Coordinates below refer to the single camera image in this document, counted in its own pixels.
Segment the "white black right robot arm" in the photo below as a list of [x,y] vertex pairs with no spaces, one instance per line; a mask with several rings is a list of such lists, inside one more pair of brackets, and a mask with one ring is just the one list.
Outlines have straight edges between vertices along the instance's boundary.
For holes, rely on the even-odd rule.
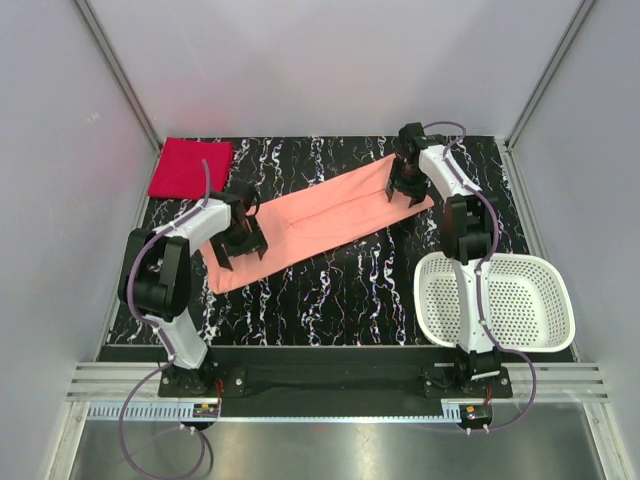
[[398,156],[263,204],[257,222],[268,244],[265,258],[251,253],[233,259],[218,241],[205,243],[200,252],[208,287],[216,294],[236,290],[423,211],[432,204],[428,184],[445,202],[440,246],[458,287],[460,358],[454,384],[463,395],[476,396],[500,369],[488,304],[498,221],[491,202],[457,165],[449,147],[433,138],[412,137]]

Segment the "salmon pink t shirt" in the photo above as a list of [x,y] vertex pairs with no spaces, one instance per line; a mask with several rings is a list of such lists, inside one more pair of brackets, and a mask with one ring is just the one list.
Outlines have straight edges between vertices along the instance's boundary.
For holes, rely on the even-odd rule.
[[388,155],[262,204],[257,222],[268,244],[262,257],[253,253],[233,258],[228,270],[219,266],[211,245],[203,244],[209,289],[215,294],[239,289],[432,208],[429,197],[411,205],[399,192],[391,199],[386,196],[393,160]]

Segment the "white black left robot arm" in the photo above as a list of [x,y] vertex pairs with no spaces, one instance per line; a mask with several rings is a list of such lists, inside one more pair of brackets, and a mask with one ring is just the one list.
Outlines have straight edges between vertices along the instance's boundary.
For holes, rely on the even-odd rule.
[[208,245],[218,265],[231,271],[237,257],[263,256],[268,244],[257,221],[259,208],[256,193],[215,194],[166,225],[137,228],[127,239],[118,297],[139,323],[152,328],[169,363],[183,369],[181,384],[193,395],[208,394],[216,372],[204,364],[208,348],[188,310],[192,257]]

